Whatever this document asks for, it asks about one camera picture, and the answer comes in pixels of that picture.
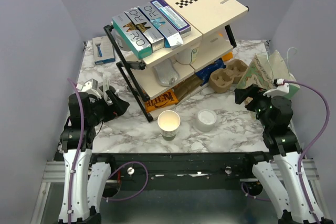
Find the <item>stack of green paper cups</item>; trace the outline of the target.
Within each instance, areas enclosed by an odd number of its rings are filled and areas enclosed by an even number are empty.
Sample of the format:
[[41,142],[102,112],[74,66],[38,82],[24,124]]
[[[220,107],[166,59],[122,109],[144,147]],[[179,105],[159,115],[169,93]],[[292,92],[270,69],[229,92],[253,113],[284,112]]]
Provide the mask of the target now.
[[165,140],[171,141],[175,139],[181,123],[180,116],[176,112],[172,110],[163,111],[159,115],[157,122],[160,133]]

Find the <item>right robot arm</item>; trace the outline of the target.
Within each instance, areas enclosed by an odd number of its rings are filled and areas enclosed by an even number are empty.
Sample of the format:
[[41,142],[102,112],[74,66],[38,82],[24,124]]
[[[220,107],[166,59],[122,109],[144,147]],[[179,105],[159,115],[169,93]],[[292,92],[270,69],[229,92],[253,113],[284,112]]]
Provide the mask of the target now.
[[278,223],[332,223],[320,209],[303,166],[305,151],[289,127],[293,116],[286,98],[291,81],[277,79],[275,88],[256,84],[235,89],[236,104],[246,99],[246,110],[254,112],[262,124],[262,137],[269,152],[254,152],[241,165],[242,173],[256,177],[275,208]]

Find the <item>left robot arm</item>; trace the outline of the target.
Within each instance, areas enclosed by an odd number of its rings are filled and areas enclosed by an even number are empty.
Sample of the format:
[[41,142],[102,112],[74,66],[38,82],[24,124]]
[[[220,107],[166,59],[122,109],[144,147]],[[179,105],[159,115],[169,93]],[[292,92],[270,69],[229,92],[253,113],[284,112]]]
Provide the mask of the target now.
[[114,158],[92,156],[95,127],[123,115],[129,103],[115,88],[107,100],[88,92],[69,96],[70,115],[60,135],[65,162],[64,195],[59,223],[101,223],[100,202],[107,179],[116,175]]

